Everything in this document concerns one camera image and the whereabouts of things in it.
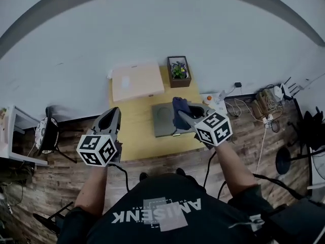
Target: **gray arch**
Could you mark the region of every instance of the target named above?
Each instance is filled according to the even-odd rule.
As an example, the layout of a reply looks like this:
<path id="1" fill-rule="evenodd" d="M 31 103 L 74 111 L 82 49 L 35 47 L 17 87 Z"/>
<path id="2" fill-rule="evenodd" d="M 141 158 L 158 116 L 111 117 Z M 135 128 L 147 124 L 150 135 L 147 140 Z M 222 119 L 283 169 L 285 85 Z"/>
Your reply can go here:
<path id="1" fill-rule="evenodd" d="M 24 36 L 52 17 L 91 0 L 41 0 L 19 17 L 0 37 L 0 59 Z M 325 47 L 319 34 L 294 10 L 280 0 L 241 0 L 264 9 Z"/>

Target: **round black base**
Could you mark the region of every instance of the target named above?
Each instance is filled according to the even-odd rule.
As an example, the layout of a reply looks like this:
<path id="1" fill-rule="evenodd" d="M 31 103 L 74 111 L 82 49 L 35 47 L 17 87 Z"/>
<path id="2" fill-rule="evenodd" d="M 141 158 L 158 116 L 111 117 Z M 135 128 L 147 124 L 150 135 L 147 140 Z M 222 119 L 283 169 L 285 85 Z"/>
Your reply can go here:
<path id="1" fill-rule="evenodd" d="M 279 174 L 286 174 L 290 169 L 290 152 L 288 148 L 280 148 L 276 154 L 275 166 Z"/>

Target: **yellow table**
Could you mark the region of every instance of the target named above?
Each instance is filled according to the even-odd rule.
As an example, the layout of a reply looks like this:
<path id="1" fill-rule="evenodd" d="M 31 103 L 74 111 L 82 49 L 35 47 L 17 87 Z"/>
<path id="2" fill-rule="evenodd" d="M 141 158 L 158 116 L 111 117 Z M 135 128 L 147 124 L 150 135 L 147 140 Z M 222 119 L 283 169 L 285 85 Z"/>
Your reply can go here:
<path id="1" fill-rule="evenodd" d="M 186 133 L 176 137 L 156 138 L 154 136 L 152 105 L 169 103 L 173 97 L 181 97 L 192 103 L 202 102 L 193 76 L 189 87 L 170 88 L 167 71 L 167 67 L 160 67 L 165 87 L 164 94 L 125 102 L 113 102 L 112 80 L 109 81 L 110 108 L 119 107 L 122 113 L 121 129 L 117 136 L 118 141 L 123 143 L 121 161 L 164 156 L 204 147 L 202 143 L 194 139 L 194 133 Z"/>

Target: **shoe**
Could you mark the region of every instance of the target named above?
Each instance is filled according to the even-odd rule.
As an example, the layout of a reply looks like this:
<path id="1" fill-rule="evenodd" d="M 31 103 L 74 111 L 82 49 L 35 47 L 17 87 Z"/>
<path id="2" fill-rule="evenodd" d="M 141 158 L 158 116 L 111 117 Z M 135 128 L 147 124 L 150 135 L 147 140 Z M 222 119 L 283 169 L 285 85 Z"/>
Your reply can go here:
<path id="1" fill-rule="evenodd" d="M 149 175 L 147 173 L 142 172 L 142 173 L 140 173 L 139 180 L 142 181 L 148 177 L 149 177 Z"/>
<path id="2" fill-rule="evenodd" d="M 184 170 L 182 168 L 177 168 L 176 174 L 186 176 L 186 173 L 184 172 Z"/>

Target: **brown wooden box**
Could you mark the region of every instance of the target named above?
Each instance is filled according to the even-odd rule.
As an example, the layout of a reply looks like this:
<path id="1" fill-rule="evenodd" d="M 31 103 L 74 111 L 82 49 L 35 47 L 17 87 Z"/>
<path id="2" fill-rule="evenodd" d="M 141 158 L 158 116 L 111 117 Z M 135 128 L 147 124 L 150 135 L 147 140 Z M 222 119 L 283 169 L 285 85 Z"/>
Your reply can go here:
<path id="1" fill-rule="evenodd" d="M 171 58 L 184 58 L 185 59 L 185 65 L 188 71 L 188 78 L 186 79 L 174 79 L 172 76 L 172 66 L 170 64 L 170 59 Z M 171 85 L 171 88 L 173 87 L 189 87 L 192 77 L 191 77 L 191 73 L 189 71 L 189 67 L 187 64 L 187 60 L 185 56 L 171 56 L 171 57 L 167 57 L 167 68 L 168 68 L 168 77 L 169 77 L 169 82 Z"/>

